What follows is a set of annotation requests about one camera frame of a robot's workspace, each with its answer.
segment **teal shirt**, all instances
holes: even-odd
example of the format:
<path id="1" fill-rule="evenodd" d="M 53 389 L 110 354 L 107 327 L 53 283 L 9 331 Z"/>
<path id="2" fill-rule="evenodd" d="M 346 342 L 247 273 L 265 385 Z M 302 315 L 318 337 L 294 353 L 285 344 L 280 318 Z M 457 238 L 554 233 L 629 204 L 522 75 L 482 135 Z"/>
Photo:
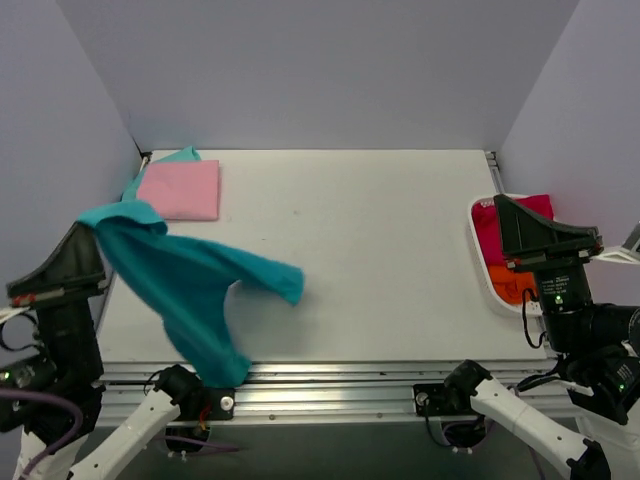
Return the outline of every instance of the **teal shirt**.
<path id="1" fill-rule="evenodd" d="M 161 317 L 176 350 L 205 385 L 236 387 L 251 365 L 233 347 L 224 319 L 227 289 L 237 280 L 295 305 L 304 289 L 297 267 L 216 242 L 167 234 L 151 205 L 123 201 L 84 212 L 114 270 Z"/>

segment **lavender wall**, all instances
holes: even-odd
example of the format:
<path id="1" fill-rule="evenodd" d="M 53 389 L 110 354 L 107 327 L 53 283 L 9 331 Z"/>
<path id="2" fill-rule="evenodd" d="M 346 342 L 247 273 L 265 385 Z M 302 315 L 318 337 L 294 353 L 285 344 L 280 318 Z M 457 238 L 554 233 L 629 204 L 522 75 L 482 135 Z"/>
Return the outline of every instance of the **lavender wall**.
<path id="1" fill-rule="evenodd" d="M 145 149 L 495 149 L 577 0 L 58 2 Z"/>
<path id="2" fill-rule="evenodd" d="M 115 200 L 139 161 L 59 7 L 3 0 L 0 286 L 39 265 L 80 212 Z M 10 341 L 28 339 L 27 329 L 8 330 Z M 0 365 L 14 359 L 0 352 Z M 13 473 L 17 438 L 0 437 L 0 478 Z"/>
<path id="3" fill-rule="evenodd" d="M 513 192 L 549 192 L 620 244 L 640 220 L 640 2 L 581 0 L 501 157 Z M 594 298 L 640 304 L 640 268 L 594 263 Z"/>

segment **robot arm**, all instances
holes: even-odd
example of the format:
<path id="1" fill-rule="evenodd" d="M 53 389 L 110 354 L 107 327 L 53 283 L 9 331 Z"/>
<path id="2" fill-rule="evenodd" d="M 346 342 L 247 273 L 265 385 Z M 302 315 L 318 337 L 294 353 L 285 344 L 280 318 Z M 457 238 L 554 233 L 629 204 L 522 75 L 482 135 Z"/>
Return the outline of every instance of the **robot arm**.
<path id="1" fill-rule="evenodd" d="M 58 450 L 38 464 L 29 480 L 113 480 L 160 430 L 180 415 L 180 406 L 163 391 L 152 390 L 131 416 L 96 450 L 73 465 L 87 436 Z M 33 433 L 22 434 L 20 458 L 14 480 L 22 477 L 29 461 L 45 448 Z"/>
<path id="2" fill-rule="evenodd" d="M 476 362 L 467 360 L 458 366 L 445 380 L 445 387 L 451 403 L 470 406 L 502 425 L 542 455 L 563 478 L 582 478 L 577 472 L 598 457 L 598 450 L 586 437 L 528 405 Z M 602 452 L 599 454 L 606 465 Z"/>

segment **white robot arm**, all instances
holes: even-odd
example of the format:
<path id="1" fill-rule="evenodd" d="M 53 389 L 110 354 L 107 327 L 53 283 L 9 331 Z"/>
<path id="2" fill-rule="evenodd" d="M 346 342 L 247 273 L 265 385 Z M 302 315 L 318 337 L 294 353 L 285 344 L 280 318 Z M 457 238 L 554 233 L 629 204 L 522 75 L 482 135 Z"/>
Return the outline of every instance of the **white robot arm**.
<path id="1" fill-rule="evenodd" d="M 74 480 L 114 480 L 159 431 L 178 418 L 180 406 L 172 401 L 165 392 L 151 390 L 135 412 L 84 460 L 74 465 L 87 436 L 38 463 L 29 480 L 67 480 L 69 472 Z M 44 448 L 36 435 L 23 432 L 14 480 L 24 478 L 24 468 Z"/>
<path id="2" fill-rule="evenodd" d="M 463 362 L 445 380 L 447 401 L 470 407 L 502 425 L 553 465 L 563 478 L 640 478 L 640 406 L 627 422 L 613 421 L 579 407 L 578 434 L 543 415 L 487 370 Z"/>

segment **white table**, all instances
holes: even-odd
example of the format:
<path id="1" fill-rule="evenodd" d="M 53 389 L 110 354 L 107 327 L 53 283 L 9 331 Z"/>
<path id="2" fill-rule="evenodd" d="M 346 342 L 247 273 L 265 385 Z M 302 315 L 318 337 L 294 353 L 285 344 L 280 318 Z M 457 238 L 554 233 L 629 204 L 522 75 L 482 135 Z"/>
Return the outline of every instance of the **white table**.
<path id="1" fill-rule="evenodd" d="M 155 152 L 153 159 L 169 153 Z M 346 398 L 350 411 L 356 405 L 370 410 L 366 402 L 373 395 L 387 402 L 374 410 L 402 398 L 394 411 L 408 415 L 412 382 L 442 379 L 465 358 L 487 362 L 512 381 L 550 365 L 544 350 L 527 346 L 517 316 L 492 312 L 474 270 L 466 209 L 472 198 L 495 192 L 483 152 L 200 153 L 221 164 L 220 219 L 172 222 L 171 233 L 289 262 L 306 275 L 296 307 L 242 285 L 229 292 L 232 336 L 256 362 L 249 385 L 239 392 L 245 398 L 238 411 L 244 402 L 264 418 L 295 402 L 304 402 L 296 404 L 298 411 L 308 409 L 318 398 L 323 407 L 335 407 L 333 414 L 345 408 L 340 400 Z M 108 381 L 140 381 L 158 366 L 184 361 L 158 316 L 118 276 L 99 343 Z M 283 389 L 253 382 L 274 379 L 289 383 Z M 364 383 L 347 390 L 332 383 L 327 393 L 329 387 L 308 383 L 338 380 L 371 381 L 373 390 L 362 390 Z M 376 387 L 380 380 L 387 382 L 383 390 Z M 305 393 L 293 395 L 297 387 L 291 382 L 300 382 Z M 114 418 L 135 403 L 134 393 L 129 400 L 111 399 L 119 406 Z M 265 406 L 276 403 L 287 408 Z"/>

